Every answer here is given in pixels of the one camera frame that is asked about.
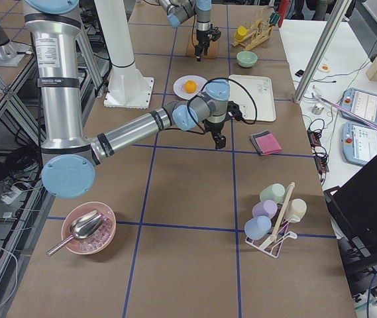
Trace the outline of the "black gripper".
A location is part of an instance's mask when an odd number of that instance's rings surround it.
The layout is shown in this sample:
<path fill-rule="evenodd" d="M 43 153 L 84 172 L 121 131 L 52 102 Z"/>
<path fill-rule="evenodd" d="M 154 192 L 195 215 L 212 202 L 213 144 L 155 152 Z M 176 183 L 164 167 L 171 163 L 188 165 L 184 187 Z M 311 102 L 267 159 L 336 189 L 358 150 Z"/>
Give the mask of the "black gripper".
<path fill-rule="evenodd" d="M 226 147 L 227 139 L 226 136 L 222 135 L 221 131 L 225 126 L 225 122 L 229 121 L 230 119 L 235 119 L 236 121 L 244 120 L 239 105 L 234 101 L 228 102 L 227 111 L 224 115 L 211 116 L 203 121 L 205 132 L 211 133 L 211 136 L 215 141 L 216 149 L 222 149 Z"/>
<path fill-rule="evenodd" d="M 210 42 L 215 42 L 221 37 L 221 31 L 217 26 L 210 22 L 197 22 L 195 57 L 198 62 L 201 61 L 201 55 L 207 56 Z"/>

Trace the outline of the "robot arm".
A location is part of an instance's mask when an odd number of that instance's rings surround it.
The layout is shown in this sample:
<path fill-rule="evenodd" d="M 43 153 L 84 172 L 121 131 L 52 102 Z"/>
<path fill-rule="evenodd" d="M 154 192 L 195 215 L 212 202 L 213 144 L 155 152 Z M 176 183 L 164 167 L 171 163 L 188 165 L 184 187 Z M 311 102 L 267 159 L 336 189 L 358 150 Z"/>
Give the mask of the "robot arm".
<path fill-rule="evenodd" d="M 136 68 L 122 1 L 96 1 L 95 7 L 111 63 L 105 104 L 147 109 L 154 85 Z M 216 148 L 226 145 L 225 122 L 235 114 L 226 78 L 208 81 L 188 101 L 172 101 L 133 121 L 94 138 L 83 134 L 76 38 L 83 24 L 77 1 L 25 1 L 25 24 L 35 44 L 38 87 L 44 107 L 46 140 L 42 143 L 43 186 L 64 199 L 88 192 L 95 167 L 120 149 L 152 134 L 177 126 L 200 127 L 213 137 Z"/>
<path fill-rule="evenodd" d="M 182 1 L 180 4 L 169 0 L 158 0 L 155 3 L 165 10 L 168 22 L 173 28 L 178 28 L 182 23 L 195 17 L 197 44 L 193 44 L 193 47 L 198 62 L 207 55 L 211 42 L 220 39 L 221 31 L 211 23 L 211 0 Z"/>

